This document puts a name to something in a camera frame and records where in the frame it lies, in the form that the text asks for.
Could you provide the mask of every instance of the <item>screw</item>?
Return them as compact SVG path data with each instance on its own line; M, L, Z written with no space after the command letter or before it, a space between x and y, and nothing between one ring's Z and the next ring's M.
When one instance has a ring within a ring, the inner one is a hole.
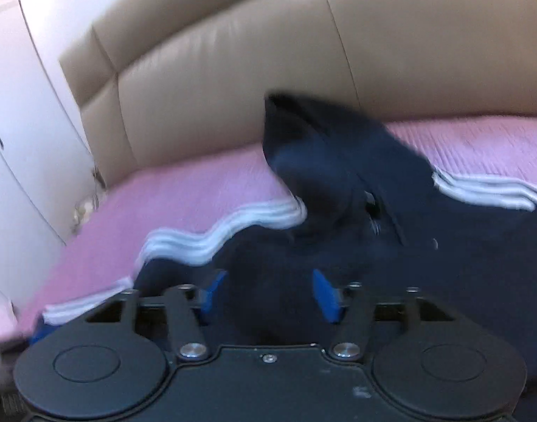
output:
M354 360L360 355L360 348L355 343L338 343L333 348L333 354L342 359Z
M274 354L265 354L265 355L263 355L263 362L264 363L275 363L276 360L278 360L278 357L276 357Z
M206 355L207 347L202 343L186 343L179 352L186 358L200 358Z

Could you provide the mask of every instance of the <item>sofa backrest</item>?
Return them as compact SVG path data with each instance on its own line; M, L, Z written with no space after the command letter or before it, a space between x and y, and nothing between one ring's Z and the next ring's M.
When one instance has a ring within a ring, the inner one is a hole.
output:
M61 65L112 186L260 141L272 89L382 120L537 114L537 0L119 0Z

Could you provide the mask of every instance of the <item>white wardrobe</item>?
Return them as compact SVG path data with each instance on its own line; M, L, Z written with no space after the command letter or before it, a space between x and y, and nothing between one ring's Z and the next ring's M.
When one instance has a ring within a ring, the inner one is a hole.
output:
M93 162L40 63L19 0L0 0L0 297L20 309L95 191Z

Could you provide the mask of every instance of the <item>beige leather cushion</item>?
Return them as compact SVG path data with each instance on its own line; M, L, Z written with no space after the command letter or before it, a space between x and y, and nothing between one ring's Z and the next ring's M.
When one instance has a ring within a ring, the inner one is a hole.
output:
M140 11L124 0L137 15L120 2L62 61L109 184L259 141L272 88L380 119L537 114L537 0L245 0L205 19L219 6L169 18L166 1L140 0ZM130 33L141 34L133 49ZM91 98L107 82L108 99Z

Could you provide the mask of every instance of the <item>dark garment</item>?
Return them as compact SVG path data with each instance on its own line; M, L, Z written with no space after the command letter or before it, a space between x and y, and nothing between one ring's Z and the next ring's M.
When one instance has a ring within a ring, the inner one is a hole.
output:
M263 149L307 220L286 231L249 227L204 267L148 262L135 282L143 295L224 268L206 328L212 346L327 346L335 327L312 297L314 268L335 285L389 294L420 286L516 345L537 374L537 210L441 194L428 161L382 124L319 100L269 96Z

